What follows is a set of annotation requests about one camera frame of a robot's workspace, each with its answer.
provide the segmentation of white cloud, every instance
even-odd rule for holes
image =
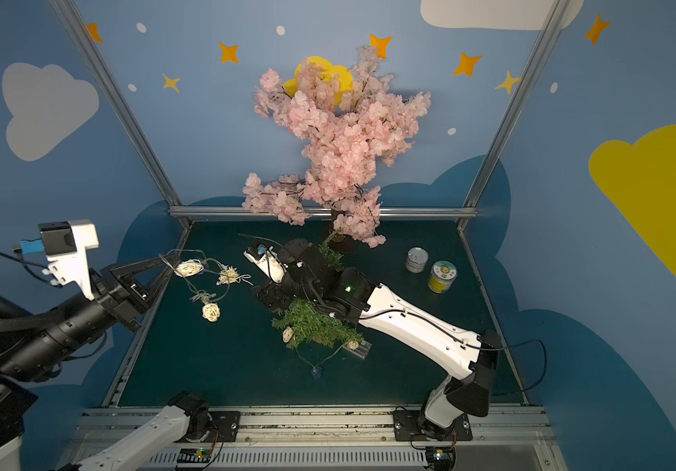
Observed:
[[[561,27],[584,0],[570,0]],[[440,28],[541,29],[553,0],[422,0],[422,18]]]
[[[16,62],[4,71],[4,100],[13,118],[5,138],[16,157],[35,161],[85,124],[100,104],[89,82],[59,66]]]

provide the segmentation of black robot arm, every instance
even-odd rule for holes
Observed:
[[[175,255],[165,259],[178,263]],[[137,281],[137,275],[159,266],[163,271],[147,285]],[[79,292],[44,314],[32,315],[0,296],[0,447],[22,434],[21,417],[37,400],[7,377],[46,381],[60,372],[61,362],[110,326],[121,323],[135,331],[137,317],[152,306],[172,269],[157,257],[89,274],[94,300]]]

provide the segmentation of artificial cherry blossom tree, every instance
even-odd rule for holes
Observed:
[[[312,161],[304,179],[282,175],[262,185],[250,173],[244,187],[243,207],[251,212],[269,212],[293,225],[303,225],[309,217],[303,200],[312,200],[339,212],[333,230],[361,240],[370,247],[385,242],[376,234],[380,223],[380,187],[367,190],[363,185],[376,175],[376,159],[392,166],[398,154],[411,148],[419,130],[417,118],[427,114],[430,93],[419,92],[404,99],[388,93],[393,75],[376,77],[382,58],[377,48],[361,46],[359,64],[351,69],[352,89],[343,93],[336,114],[334,102],[339,90],[337,76],[326,77],[323,68],[309,60],[296,73],[298,90],[291,97],[278,73],[268,70],[259,78],[254,110],[270,118],[309,144],[302,155]]]

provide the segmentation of aluminum frame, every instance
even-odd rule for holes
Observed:
[[[155,154],[150,141],[139,125],[139,121],[134,116],[134,112],[129,107],[123,93],[121,93],[118,82],[113,76],[113,72],[110,71],[107,61],[89,35],[84,24],[84,19],[79,13],[79,8],[73,3],[73,0],[50,0],[50,5],[55,10],[55,13],[58,14],[60,22],[68,32],[74,45],[76,45],[89,70],[95,76],[95,80],[98,81],[100,88],[116,112],[118,120],[121,122],[123,129],[126,130],[126,134],[134,143],[139,156],[149,170],[150,175],[152,175],[153,180],[155,180],[155,184],[157,184],[163,197],[168,204],[180,206],[182,202],[178,193],[173,188],[170,178],[163,169],[163,164]],[[182,220],[181,223],[184,227],[188,225],[188,221]]]
[[[178,243],[176,244],[177,249],[182,249],[186,245],[186,241],[189,239],[189,234],[191,233],[191,227],[185,227],[181,233],[181,238],[179,238]],[[168,283],[163,285],[160,289],[160,294],[155,300],[155,304],[147,311],[143,321],[142,326],[137,330],[132,340],[132,344],[129,345],[126,355],[123,357],[123,361],[118,368],[116,376],[113,378],[113,382],[110,384],[110,388],[107,391],[105,399],[102,401],[102,407],[115,407],[118,405],[118,401],[121,399],[123,394],[123,388],[126,386],[128,377],[131,376],[132,371],[134,370],[134,365],[137,362],[137,357],[142,350],[142,345],[146,340],[147,333],[150,331],[150,326],[155,319],[155,313],[157,312],[160,302],[163,300],[163,295],[165,294],[165,289],[168,288]]]
[[[561,30],[560,22],[563,20],[563,14],[566,13],[570,1],[571,0],[554,1],[550,13],[545,19],[544,25],[537,37],[537,41],[534,43],[530,56],[526,60],[526,65],[521,72],[521,80],[519,81],[518,87],[513,93],[511,100],[508,102],[508,107],[505,108],[503,119],[498,126],[498,130],[495,132],[495,137],[490,144],[490,149],[482,160],[482,165],[480,165],[480,168],[477,171],[477,176],[475,176],[475,180],[471,184],[471,188],[469,189],[469,193],[464,202],[464,207],[477,207],[477,203],[482,196],[487,181],[490,180],[495,165],[498,163],[498,160],[500,160],[500,156],[503,154],[503,150],[508,143],[508,138],[511,137],[513,128],[516,127],[516,123],[521,116],[526,101],[529,99],[529,95],[544,68],[544,64],[548,61],[550,52],[553,50],[553,46],[555,45]],[[466,219],[460,219],[459,226],[465,225],[466,221]]]
[[[419,409],[418,405],[406,405]],[[394,405],[331,405],[276,407],[213,407],[210,411],[241,412],[239,433],[223,450],[231,454],[250,451],[314,450],[408,451],[407,442],[396,442],[393,433]],[[85,409],[73,438],[58,466],[75,463],[117,442],[145,424],[161,408]],[[493,405],[487,417],[469,417],[474,440],[458,442],[460,447],[525,445],[535,449],[542,469],[566,471],[550,420],[541,407]],[[171,455],[182,447],[209,447],[211,443],[174,443],[158,455]],[[451,442],[415,442],[415,445],[452,445]],[[251,462],[228,460],[210,467],[249,467]]]
[[[469,241],[466,240],[464,228],[459,228],[459,237],[461,238],[461,243],[464,245],[464,250],[466,251],[466,258],[469,260],[469,265],[471,265],[472,271],[475,272],[475,277],[477,278],[477,285],[479,286],[479,289],[482,292],[482,297],[484,298],[484,304],[487,306],[487,310],[490,312],[490,318],[493,320],[493,324],[495,324],[495,331],[498,333],[498,336],[500,337],[502,344],[508,345],[508,343],[505,341],[505,337],[503,336],[503,331],[500,328],[498,318],[495,316],[493,304],[490,302],[490,297],[487,295],[487,290],[484,287],[484,281],[482,281],[480,271],[477,268],[474,252],[471,251],[471,248],[469,247]],[[508,364],[511,365],[511,371],[513,372],[513,376],[516,378],[516,384],[518,384],[520,390],[523,390],[524,386],[521,383],[521,377],[519,376],[518,370],[516,370],[516,363],[513,362],[513,356],[511,355],[511,351],[505,350],[503,352],[505,352],[505,358],[508,359]],[[521,400],[525,405],[530,404],[529,398],[526,397],[526,393],[523,391],[521,391]]]
[[[168,210],[174,218],[189,217],[192,219],[236,217],[245,219],[275,218],[267,212],[250,212],[240,206],[171,206]],[[316,219],[329,219],[331,211],[323,207],[305,207],[304,212]],[[380,207],[380,217],[383,219],[459,219],[473,218],[477,215],[476,208],[386,208]]]

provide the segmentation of tin can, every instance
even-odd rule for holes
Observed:
[[[427,282],[427,287],[433,292],[446,292],[458,274],[459,271],[456,270],[456,266],[449,261],[436,261],[432,265],[432,270],[430,270],[430,279]]]
[[[421,273],[427,265],[430,256],[421,247],[412,247],[406,254],[406,269],[411,273]]]

